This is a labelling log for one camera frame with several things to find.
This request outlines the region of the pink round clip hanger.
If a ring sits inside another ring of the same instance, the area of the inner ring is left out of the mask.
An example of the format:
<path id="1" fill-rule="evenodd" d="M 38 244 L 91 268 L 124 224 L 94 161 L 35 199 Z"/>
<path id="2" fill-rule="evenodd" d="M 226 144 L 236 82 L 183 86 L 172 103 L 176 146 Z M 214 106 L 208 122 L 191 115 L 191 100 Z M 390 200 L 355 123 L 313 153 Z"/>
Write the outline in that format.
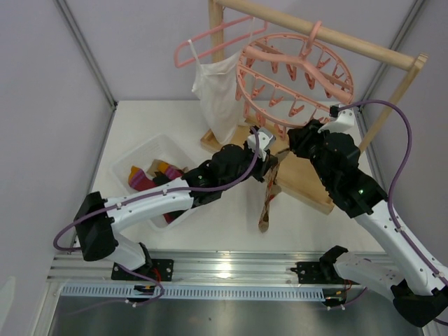
<path id="1" fill-rule="evenodd" d="M 274 33 L 246 45 L 237 61 L 235 98 L 242 116 L 258 126 L 271 124 L 285 137 L 290 128 L 316 119 L 330 121 L 329 101 L 350 104 L 354 81 L 342 58 L 317 41 L 322 23 L 308 35 Z"/>

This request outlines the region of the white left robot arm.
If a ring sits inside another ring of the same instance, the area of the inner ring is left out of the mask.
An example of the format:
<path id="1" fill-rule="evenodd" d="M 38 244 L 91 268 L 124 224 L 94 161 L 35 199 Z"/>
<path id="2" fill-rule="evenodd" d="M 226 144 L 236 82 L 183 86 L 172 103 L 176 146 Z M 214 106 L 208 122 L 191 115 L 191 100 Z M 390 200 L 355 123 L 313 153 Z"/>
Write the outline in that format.
<path id="1" fill-rule="evenodd" d="M 249 178 L 262 181 L 277 158 L 254 153 L 248 144 L 226 145 L 198 167 L 174 180 L 126 197 L 106 199 L 91 192 L 75 216 L 80 251 L 86 262 L 111 260 L 129 270 L 151 264 L 147 248 L 121 232 L 175 211 L 189 211 L 221 198 L 223 191 Z"/>

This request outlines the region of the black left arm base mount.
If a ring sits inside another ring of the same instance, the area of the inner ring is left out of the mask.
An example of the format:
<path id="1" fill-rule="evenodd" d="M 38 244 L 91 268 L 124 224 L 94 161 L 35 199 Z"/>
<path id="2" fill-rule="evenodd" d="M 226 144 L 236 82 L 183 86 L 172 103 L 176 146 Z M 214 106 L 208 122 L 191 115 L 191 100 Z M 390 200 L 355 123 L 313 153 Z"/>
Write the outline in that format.
<path id="1" fill-rule="evenodd" d="M 152 259 L 153 266 L 144 265 L 134 272 L 156 281 L 171 281 L 174 272 L 174 260 L 172 259 Z M 116 281 L 143 281 L 140 276 L 126 272 L 118 264 L 113 265 L 111 279 Z"/>

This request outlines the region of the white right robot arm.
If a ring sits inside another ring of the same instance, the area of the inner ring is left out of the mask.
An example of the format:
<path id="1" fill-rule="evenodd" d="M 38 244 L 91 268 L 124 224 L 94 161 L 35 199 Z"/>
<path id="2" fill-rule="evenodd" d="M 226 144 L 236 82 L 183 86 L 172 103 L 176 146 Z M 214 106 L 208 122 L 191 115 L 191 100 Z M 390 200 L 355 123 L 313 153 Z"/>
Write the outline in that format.
<path id="1" fill-rule="evenodd" d="M 413 326 L 436 319 L 447 308 L 447 267 L 395 213 L 378 182 L 359 169 L 361 152 L 353 138 L 312 120 L 290 129 L 288 143 L 292 153 L 311 162 L 333 203 L 367 230 L 397 267 L 383 267 L 335 246 L 320 259 L 324 270 L 382 295 Z"/>

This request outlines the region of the white plastic basket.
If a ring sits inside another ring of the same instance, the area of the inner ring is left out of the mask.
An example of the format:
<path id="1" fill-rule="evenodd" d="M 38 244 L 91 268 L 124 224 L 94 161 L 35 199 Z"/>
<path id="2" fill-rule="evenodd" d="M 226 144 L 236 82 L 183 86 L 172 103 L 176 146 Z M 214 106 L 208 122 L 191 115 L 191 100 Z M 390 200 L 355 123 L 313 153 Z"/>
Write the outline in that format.
<path id="1" fill-rule="evenodd" d="M 159 134 L 116 160 L 110 172 L 125 193 L 132 195 L 152 191 L 196 167 L 188 152 L 169 136 Z"/>

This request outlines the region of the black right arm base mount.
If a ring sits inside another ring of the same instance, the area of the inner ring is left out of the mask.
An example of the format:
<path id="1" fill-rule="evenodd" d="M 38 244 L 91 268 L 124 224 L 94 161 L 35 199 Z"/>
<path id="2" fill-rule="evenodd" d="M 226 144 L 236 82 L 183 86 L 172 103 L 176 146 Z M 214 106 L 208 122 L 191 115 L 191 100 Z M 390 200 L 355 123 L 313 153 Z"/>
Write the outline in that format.
<path id="1" fill-rule="evenodd" d="M 333 268 L 322 262 L 297 262 L 290 271 L 297 275 L 300 284 L 336 284 Z"/>

